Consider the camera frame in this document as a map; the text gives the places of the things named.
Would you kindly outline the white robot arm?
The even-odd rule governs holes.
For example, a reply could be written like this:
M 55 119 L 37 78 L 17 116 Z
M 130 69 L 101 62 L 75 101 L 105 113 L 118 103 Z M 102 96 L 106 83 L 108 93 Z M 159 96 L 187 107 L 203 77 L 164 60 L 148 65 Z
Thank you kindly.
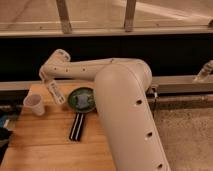
M 39 76 L 55 102 L 65 102 L 55 80 L 71 78 L 94 82 L 94 99 L 116 171 L 171 171 L 146 91 L 150 67 L 141 59 L 108 58 L 73 62 L 55 50 Z

